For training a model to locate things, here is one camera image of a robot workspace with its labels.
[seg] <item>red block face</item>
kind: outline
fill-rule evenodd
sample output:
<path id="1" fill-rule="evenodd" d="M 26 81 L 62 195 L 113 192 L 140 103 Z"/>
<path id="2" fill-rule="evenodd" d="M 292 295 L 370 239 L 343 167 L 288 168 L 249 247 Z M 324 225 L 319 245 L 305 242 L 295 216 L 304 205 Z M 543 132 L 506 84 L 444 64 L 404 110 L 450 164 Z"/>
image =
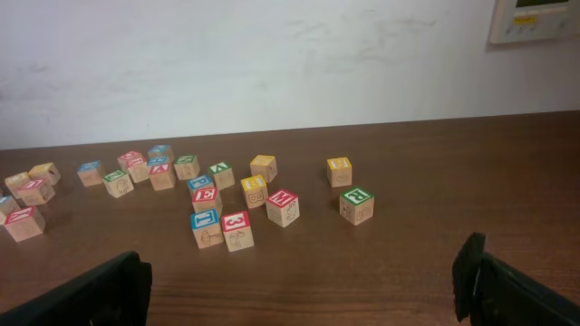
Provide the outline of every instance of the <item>red block face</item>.
<path id="1" fill-rule="evenodd" d="M 218 196 L 218 189 L 216 187 L 200 189 L 200 190 L 196 191 L 196 195 L 193 197 L 193 202 L 198 203 L 198 202 L 215 200 L 217 196 Z"/>
<path id="2" fill-rule="evenodd" d="M 298 198 L 297 195 L 284 190 L 284 189 L 280 189 L 278 191 L 276 191 L 272 196 L 270 196 L 267 201 L 271 204 L 274 204 L 280 208 L 285 207 L 286 205 L 292 203 L 296 198 Z"/>
<path id="3" fill-rule="evenodd" d="M 38 187 L 42 186 L 44 182 L 45 182 L 44 179 L 30 181 L 27 184 L 25 184 L 24 186 L 20 187 L 19 190 L 30 190 L 30 189 L 38 188 Z"/>
<path id="4" fill-rule="evenodd" d="M 15 211 L 15 212 L 10 213 L 8 215 L 8 217 L 6 218 L 5 225 L 16 222 L 16 221 L 20 221 L 23 218 L 27 218 L 27 217 L 34 215 L 35 209 L 36 209 L 36 207 L 31 206 L 31 207 L 27 207 L 25 209 L 21 209 L 19 211 Z"/>
<path id="5" fill-rule="evenodd" d="M 125 153 L 121 156 L 119 156 L 120 159 L 130 159 L 130 158 L 135 158 L 137 156 L 139 156 L 140 154 L 136 151 L 130 151 L 128 153 Z"/>
<path id="6" fill-rule="evenodd" d="M 132 168 L 132 167 L 137 166 L 137 165 L 142 164 L 142 163 L 147 164 L 147 161 L 145 160 L 145 158 L 134 158 L 134 159 L 130 160 L 129 162 L 127 162 L 127 168 Z"/>
<path id="7" fill-rule="evenodd" d="M 169 171 L 169 163 L 151 167 L 151 169 L 149 170 L 149 175 L 150 176 L 156 175 L 156 174 L 164 173 L 167 171 Z"/>
<path id="8" fill-rule="evenodd" d="M 250 219 L 246 211 L 221 217 L 221 228 L 224 232 L 230 232 L 248 226 L 250 226 Z"/>

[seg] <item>blue block face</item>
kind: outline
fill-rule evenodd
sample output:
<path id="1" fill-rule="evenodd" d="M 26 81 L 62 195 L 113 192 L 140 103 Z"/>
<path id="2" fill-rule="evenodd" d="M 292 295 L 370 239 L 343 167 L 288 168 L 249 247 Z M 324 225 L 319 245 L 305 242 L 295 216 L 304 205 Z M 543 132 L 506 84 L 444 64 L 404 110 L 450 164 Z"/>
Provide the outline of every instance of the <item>blue block face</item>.
<path id="1" fill-rule="evenodd" d="M 163 153 L 169 149 L 169 145 L 156 145 L 149 150 L 149 153 Z"/>
<path id="2" fill-rule="evenodd" d="M 90 170 L 96 169 L 96 168 L 99 167 L 100 164 L 101 164 L 100 161 L 94 161 L 94 162 L 91 162 L 91 163 L 84 163 L 79 168 L 79 172 L 90 171 Z"/>
<path id="3" fill-rule="evenodd" d="M 191 227 L 194 230 L 214 225 L 215 223 L 219 223 L 218 212 L 216 212 L 215 208 L 191 215 Z"/>
<path id="4" fill-rule="evenodd" d="M 191 190 L 195 190 L 200 187 L 207 186 L 211 183 L 212 183 L 211 177 L 209 177 L 208 175 L 203 175 L 201 177 L 196 177 L 188 181 L 188 187 Z"/>
<path id="5" fill-rule="evenodd" d="M 154 167 L 157 165 L 165 164 L 167 163 L 167 161 L 168 161 L 167 157 L 157 157 L 150 159 L 149 162 L 147 162 L 147 165 L 150 167 Z"/>

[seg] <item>letter block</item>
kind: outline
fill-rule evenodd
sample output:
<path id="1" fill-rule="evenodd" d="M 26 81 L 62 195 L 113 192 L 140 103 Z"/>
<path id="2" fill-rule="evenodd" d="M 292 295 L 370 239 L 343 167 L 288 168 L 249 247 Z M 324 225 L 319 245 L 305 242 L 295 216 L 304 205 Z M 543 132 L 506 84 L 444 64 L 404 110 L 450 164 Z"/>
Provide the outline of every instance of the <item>letter block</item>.
<path id="1" fill-rule="evenodd" d="M 144 157 L 134 158 L 127 162 L 127 170 L 133 183 L 139 183 L 149 179 L 150 167 Z"/>
<path id="2" fill-rule="evenodd" d="M 10 213 L 5 222 L 6 231 L 16 242 L 41 235 L 44 233 L 44 226 L 44 217 L 35 206 Z"/>
<path id="3" fill-rule="evenodd" d="M 221 227 L 230 252 L 254 246 L 250 219 L 246 211 L 222 216 Z"/>
<path id="4" fill-rule="evenodd" d="M 156 157 L 156 158 L 150 158 L 149 162 L 147 162 L 147 165 L 150 167 L 154 167 L 156 165 L 161 165 L 161 164 L 166 164 L 166 163 L 169 163 L 168 157 Z"/>
<path id="5" fill-rule="evenodd" d="M 189 193 L 191 194 L 191 198 L 193 198 L 193 196 L 196 194 L 196 191 L 208 187 L 214 187 L 214 182 L 211 181 L 211 177 L 208 175 L 196 177 L 188 181 L 188 188 Z"/>
<path id="6" fill-rule="evenodd" d="M 216 180 L 216 187 L 219 190 L 236 184 L 234 179 L 234 169 L 228 163 L 217 163 L 215 166 L 209 167 L 208 170 L 209 174 L 214 177 L 214 180 Z"/>
<path id="7" fill-rule="evenodd" d="M 191 228 L 199 249 L 224 242 L 219 225 L 219 216 L 215 209 L 196 213 L 191 216 Z"/>
<path id="8" fill-rule="evenodd" d="M 54 189 L 46 179 L 32 180 L 18 189 L 18 194 L 28 206 L 48 203 L 54 197 Z"/>
<path id="9" fill-rule="evenodd" d="M 119 165 L 121 166 L 121 170 L 125 173 L 129 173 L 127 163 L 129 163 L 129 161 L 132 159 L 142 158 L 142 157 L 143 157 L 143 155 L 141 153 L 132 150 L 130 152 L 127 152 L 127 153 L 119 156 L 117 158 L 117 161 L 119 162 Z"/>
<path id="10" fill-rule="evenodd" d="M 298 196 L 280 189 L 266 200 L 266 211 L 272 222 L 287 227 L 300 216 Z"/>
<path id="11" fill-rule="evenodd" d="M 169 159 L 169 163 L 173 163 L 173 160 L 175 159 L 170 145 L 156 145 L 150 149 L 147 154 L 149 155 L 149 158 L 166 156 Z"/>
<path id="12" fill-rule="evenodd" d="M 261 175 L 267 183 L 272 182 L 278 174 L 276 158 L 268 155 L 258 155 L 250 163 L 252 176 Z"/>
<path id="13" fill-rule="evenodd" d="M 196 213 L 207 211 L 211 208 L 216 209 L 217 216 L 221 216 L 221 209 L 224 206 L 216 187 L 200 189 L 193 196 L 193 209 Z"/>
<path id="14" fill-rule="evenodd" d="M 0 225 L 4 225 L 10 213 L 18 210 L 20 210 L 20 206 L 12 196 L 0 198 Z"/>
<path id="15" fill-rule="evenodd" d="M 326 176 L 332 187 L 350 186 L 353 183 L 353 165 L 348 158 L 328 159 Z"/>
<path id="16" fill-rule="evenodd" d="M 85 187 L 100 185 L 105 176 L 105 170 L 100 161 L 84 163 L 76 173 Z"/>
<path id="17" fill-rule="evenodd" d="M 261 175 L 242 179 L 242 187 L 244 188 L 247 208 L 259 207 L 266 203 L 268 188 Z"/>
<path id="18" fill-rule="evenodd" d="M 372 217 L 374 195 L 371 192 L 354 187 L 343 192 L 340 198 L 341 216 L 352 224 L 359 225 Z"/>
<path id="19" fill-rule="evenodd" d="M 24 186 L 30 181 L 30 177 L 28 176 L 28 172 L 19 173 L 15 176 L 7 177 L 5 179 L 6 186 L 12 193 L 12 196 L 16 199 L 20 198 L 20 194 L 18 194 L 18 189 Z"/>
<path id="20" fill-rule="evenodd" d="M 116 170 L 106 175 L 102 181 L 109 194 L 115 198 L 124 196 L 133 191 L 133 183 L 126 172 Z"/>
<path id="21" fill-rule="evenodd" d="M 175 174 L 170 163 L 151 167 L 149 178 L 155 191 L 171 189 L 175 186 Z"/>
<path id="22" fill-rule="evenodd" d="M 175 172 L 178 174 L 179 180 L 189 180 L 197 177 L 199 173 L 198 156 L 187 155 L 178 158 L 175 162 Z"/>
<path id="23" fill-rule="evenodd" d="M 58 173 L 53 162 L 44 163 L 32 168 L 28 172 L 28 176 L 32 180 L 44 179 L 49 185 L 54 186 L 61 179 L 61 174 Z"/>

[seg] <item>brown tabletop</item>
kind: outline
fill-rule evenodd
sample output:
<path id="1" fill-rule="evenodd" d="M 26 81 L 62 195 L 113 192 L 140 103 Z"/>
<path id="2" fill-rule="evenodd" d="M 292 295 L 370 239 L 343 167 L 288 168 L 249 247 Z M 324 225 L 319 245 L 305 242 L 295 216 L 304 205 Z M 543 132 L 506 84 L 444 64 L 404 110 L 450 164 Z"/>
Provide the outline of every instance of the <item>brown tabletop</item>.
<path id="1" fill-rule="evenodd" d="M 268 190 L 296 193 L 300 217 L 282 228 L 254 208 L 254 247 L 199 250 L 185 181 L 160 192 L 145 181 L 115 199 L 76 176 L 84 162 L 113 171 L 119 155 L 156 144 L 198 154 L 204 171 L 231 163 L 226 214 L 246 209 L 250 160 L 276 156 Z M 326 160 L 342 156 L 353 184 L 375 194 L 358 226 L 338 213 L 347 187 L 326 179 Z M 153 266 L 150 325 L 456 325 L 451 264 L 474 231 L 580 303 L 578 111 L 0 151 L 0 177 L 48 161 L 63 178 L 39 206 L 44 235 L 16 243 L 0 230 L 0 312 L 135 250 Z"/>

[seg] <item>display screen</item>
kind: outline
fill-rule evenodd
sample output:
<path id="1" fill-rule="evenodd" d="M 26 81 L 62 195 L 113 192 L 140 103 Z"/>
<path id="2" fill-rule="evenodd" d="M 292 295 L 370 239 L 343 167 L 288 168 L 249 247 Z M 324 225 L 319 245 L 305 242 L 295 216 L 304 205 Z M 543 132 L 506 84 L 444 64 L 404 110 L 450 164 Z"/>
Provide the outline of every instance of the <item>display screen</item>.
<path id="1" fill-rule="evenodd" d="M 568 2 L 568 0 L 517 0 L 516 8 L 532 5 L 562 4 L 566 2 Z"/>

